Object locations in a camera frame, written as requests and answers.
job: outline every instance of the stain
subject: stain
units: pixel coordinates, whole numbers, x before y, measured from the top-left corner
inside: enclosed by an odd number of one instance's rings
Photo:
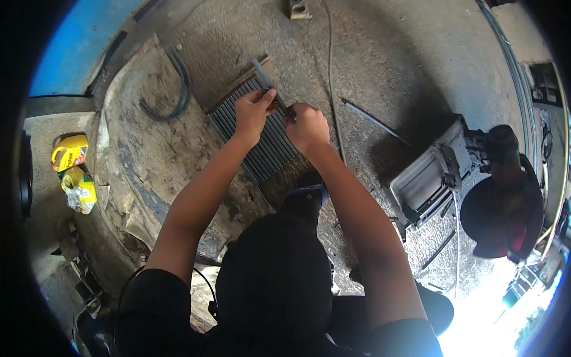
[[[153,190],[148,190],[138,183],[137,175],[133,171],[133,158],[129,147],[123,144],[121,141],[118,142],[119,148],[119,159],[125,168],[125,173],[129,177],[129,180],[135,186],[137,191],[140,193],[143,203],[151,212],[155,215],[155,218],[161,223],[164,223],[164,219],[167,216],[168,209],[171,207],[170,204],[165,203],[159,195]]]
[[[226,206],[226,208],[228,209],[228,215],[230,216],[230,220],[234,220],[234,217],[236,217],[236,215],[240,213],[240,210],[238,209],[233,200],[226,198],[224,199],[224,201],[222,201],[222,204]]]

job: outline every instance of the debris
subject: debris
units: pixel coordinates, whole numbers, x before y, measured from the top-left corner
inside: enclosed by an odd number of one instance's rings
[[[97,202],[95,185],[89,175],[74,166],[58,176],[61,176],[61,186],[67,196],[67,205],[76,212],[89,214]]]
[[[111,190],[110,185],[99,186],[99,193],[101,198],[102,208],[107,208],[107,203],[109,202],[109,192]]]

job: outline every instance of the yellow plastic container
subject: yellow plastic container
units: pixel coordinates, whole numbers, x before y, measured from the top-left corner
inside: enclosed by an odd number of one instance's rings
[[[81,165],[85,162],[88,147],[89,144],[85,135],[65,138],[55,145],[54,151],[51,153],[52,168],[61,172],[70,167]]]

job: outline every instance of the metal rod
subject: metal rod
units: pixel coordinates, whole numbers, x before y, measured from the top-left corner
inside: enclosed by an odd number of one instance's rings
[[[224,101],[221,105],[221,107],[226,111],[226,113],[229,115],[230,118],[236,118],[236,112],[234,111],[234,109],[230,108],[230,105],[227,103],[227,101]],[[271,153],[269,153],[266,148],[263,145],[256,145],[257,149],[260,150],[260,152],[263,154],[264,157],[267,158],[268,164],[270,166],[273,166],[273,170],[278,171],[281,167],[279,166],[278,163],[275,162],[274,157],[272,157]]]
[[[384,131],[386,131],[387,133],[391,134],[392,136],[394,136],[395,138],[397,138],[398,140],[400,140],[401,142],[403,142],[406,146],[408,147],[412,147],[411,144],[409,144],[405,139],[401,138],[397,133],[395,133],[394,131],[392,131],[391,128],[389,128],[388,126],[386,126],[385,124],[381,123],[379,120],[377,120],[377,118],[373,117],[371,114],[367,113],[366,111],[362,110],[359,107],[356,107],[355,105],[353,105],[351,102],[347,102],[347,101],[343,101],[345,103],[345,106],[349,109],[352,109],[354,111],[356,111],[357,113],[361,114],[362,116],[364,116],[365,118],[369,119],[371,122],[373,122],[373,124],[377,124],[378,126],[380,126]]]
[[[252,89],[253,87],[250,86],[249,84],[245,84],[246,88]],[[286,144],[283,143],[283,141],[281,141],[279,139],[279,134],[274,130],[274,126],[271,123],[271,120],[268,119],[266,117],[266,125],[264,127],[264,131],[267,132],[271,138],[272,138],[272,143],[274,145],[274,151],[276,151],[277,155],[280,155],[282,157],[282,160],[284,161],[283,164],[286,164],[289,160],[288,158],[284,155],[284,152],[287,152],[287,149],[285,148]]]
[[[234,97],[233,97],[232,95],[231,95],[230,97],[228,97],[228,99],[232,102],[232,104],[234,104],[234,103],[236,102],[236,100],[234,99]],[[276,142],[277,140],[276,140],[276,138],[274,138],[274,135],[273,135],[272,133],[269,133],[269,138],[270,138],[271,142],[272,142],[274,145],[276,145],[275,142]],[[283,166],[285,165],[285,162],[284,162],[285,158],[283,158],[282,155],[279,155],[279,156],[278,156],[278,159],[279,159],[279,162],[280,162],[281,166],[283,167]]]
[[[218,120],[219,120],[221,123],[225,123],[225,124],[226,124],[226,126],[227,126],[226,131],[228,131],[228,130],[230,130],[230,129],[232,128],[231,125],[228,123],[227,118],[225,118],[225,115],[222,113],[221,110],[216,110],[213,114],[218,118]],[[230,140],[231,137],[232,137],[232,135],[231,135],[231,134],[228,134],[228,140]],[[267,179],[267,178],[269,177],[268,174],[265,173],[265,172],[263,172],[263,171],[258,167],[258,166],[261,166],[261,165],[257,162],[257,161],[259,161],[259,159],[257,158],[257,155],[255,155],[255,154],[252,153],[252,155],[250,155],[250,160],[251,160],[250,165],[252,166],[252,169],[258,171],[258,173],[259,173],[259,175],[260,175],[260,177],[261,177],[262,179],[264,179],[264,180]]]
[[[258,81],[255,78],[252,79],[251,82],[254,85],[253,88],[262,89],[261,85],[258,83]],[[293,146],[293,144],[291,143],[291,141],[289,141],[289,138],[287,137],[285,124],[283,122],[284,114],[281,112],[281,110],[279,110],[278,113],[281,115],[281,118],[279,118],[276,114],[270,115],[270,117],[274,119],[272,124],[274,124],[274,128],[280,134],[280,136],[283,138],[285,145],[289,149],[288,150],[289,153],[291,155],[293,155],[293,157],[295,157],[297,155],[297,149],[295,149],[295,147]]]
[[[265,139],[265,133],[262,133],[262,134],[260,135],[260,141],[261,141],[263,144],[266,144],[266,145],[267,145],[267,142],[266,142],[266,139]],[[253,149],[255,149],[256,151],[259,150],[259,151],[261,151],[261,152],[264,154],[264,156],[266,157],[266,161],[267,161],[268,165],[273,166],[273,168],[272,168],[273,173],[276,173],[277,171],[279,171],[279,170],[283,167],[283,165],[279,165],[279,164],[276,164],[276,163],[274,162],[274,161],[275,161],[274,157],[271,155],[271,153],[269,153],[269,152],[266,150],[265,145],[256,145],[256,146],[254,146]]]
[[[436,250],[436,252],[434,254],[432,254],[432,256],[430,257],[430,259],[428,259],[427,262],[423,264],[423,267],[421,270],[425,270],[426,267],[428,267],[430,265],[430,263],[432,263],[432,261],[438,256],[438,254],[440,254],[440,252],[442,252],[444,247],[446,247],[446,245],[452,240],[452,238],[454,238],[455,235],[456,235],[456,231],[452,231],[452,233],[450,233],[450,235],[448,235],[448,237],[446,238],[444,243],[442,243],[440,245],[438,250]]]
[[[220,118],[220,115],[219,115],[219,113],[218,113],[217,111],[215,111],[214,113],[212,113],[212,117],[213,117],[213,118],[216,118],[216,120],[218,120],[220,123],[224,123],[224,120],[222,120],[222,119]],[[230,138],[232,137],[232,135],[229,134],[229,129],[230,129],[230,128],[226,128],[226,127],[224,127],[224,125],[219,125],[219,124],[216,122],[216,120],[214,120],[213,122],[216,123],[216,125],[219,127],[218,130],[219,130],[221,133],[224,133],[224,136],[226,137],[226,142],[227,142],[227,141],[230,140]],[[252,172],[254,172],[254,174],[257,176],[258,181],[261,181],[261,180],[264,179],[263,173],[261,173],[255,165],[252,165],[252,163],[254,162],[254,158],[253,158],[250,154],[246,155],[246,157],[244,158],[244,161],[246,162],[246,164],[248,164],[248,165],[251,167]]]
[[[260,77],[262,78],[262,80],[264,81],[265,86],[269,89],[269,88],[273,88],[274,86],[272,85],[272,81],[270,80],[270,78],[268,77],[268,75],[266,74],[266,72],[264,72],[264,69],[262,68],[262,66],[260,65],[260,62],[258,62],[257,59],[252,58],[250,60],[250,62],[252,62],[254,68],[256,69],[256,71],[258,71],[258,73],[260,74]],[[292,113],[289,112],[289,110],[286,107],[286,104],[284,103],[284,101],[282,100],[282,98],[280,97],[279,93],[276,93],[276,98],[274,99],[275,102],[278,104],[278,106],[280,107],[280,109],[286,113],[287,115],[290,115],[292,118]]]
[[[236,131],[236,123],[232,121],[232,115],[230,113],[228,113],[228,111],[223,107],[220,106],[219,107],[220,113],[223,114],[221,115],[222,118],[225,119],[227,125],[230,126],[230,128],[232,128],[234,130],[234,132]],[[255,161],[257,161],[257,164],[260,166],[260,171],[264,171],[264,173],[266,174],[266,178],[269,178],[271,176],[270,172],[267,170],[267,167],[263,164],[264,161],[266,161],[262,154],[260,152],[258,152],[257,148],[252,148],[252,150],[250,150],[250,152],[252,153],[252,157],[255,159]]]
[[[224,140],[224,134],[222,133],[222,130],[218,127],[218,123],[216,123],[216,120],[214,120],[214,117],[210,114],[208,114],[207,117],[208,117],[208,120],[210,121],[210,124],[214,128],[214,131],[216,131],[216,133],[218,134],[220,139],[222,139],[222,141],[224,141],[224,142],[227,142],[227,140]],[[245,163],[245,161],[246,161],[246,159],[244,159],[244,162],[242,163],[242,169],[246,172],[246,175],[248,175],[253,180],[254,186],[256,186],[260,183],[260,176],[258,176],[257,174],[254,174],[250,170],[248,165]]]

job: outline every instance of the wire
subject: wire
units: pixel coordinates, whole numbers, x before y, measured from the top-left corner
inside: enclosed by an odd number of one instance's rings
[[[329,96],[331,97],[331,114],[333,116],[333,124],[335,125],[335,134],[337,136],[337,142],[339,143],[339,151],[341,153],[341,160],[345,166],[347,166],[347,157],[345,156],[345,149],[343,147],[343,139],[341,131],[339,130],[339,122],[337,120],[337,115],[335,114],[335,100],[333,98],[333,82],[331,81],[331,59],[333,57],[333,16],[331,11],[329,11],[329,6],[325,0],[321,0],[325,10],[327,11],[327,19],[329,22],[329,58],[327,63],[327,75],[329,77]]]
[[[141,270],[143,270],[143,268],[144,268],[144,265],[142,267],[139,267],[137,270],[135,270],[133,272],[133,274],[131,274],[131,276],[129,276],[127,278],[127,281],[125,282],[125,285],[123,285],[123,288],[121,289],[121,293],[119,294],[119,302],[117,303],[117,309],[121,308],[121,301],[123,301],[123,294],[125,293],[125,288],[127,288],[127,285],[129,285],[131,280],[133,280],[133,278],[135,278],[141,272]]]
[[[210,285],[208,279],[206,279],[206,276],[204,276],[197,268],[192,268],[192,269],[194,269],[194,271],[196,271],[200,276],[202,276],[202,279],[204,279],[204,281],[208,284],[210,292],[212,293],[212,298],[214,299],[214,303],[218,305],[218,302],[216,301],[216,294],[214,294],[214,289],[212,288],[212,285]]]

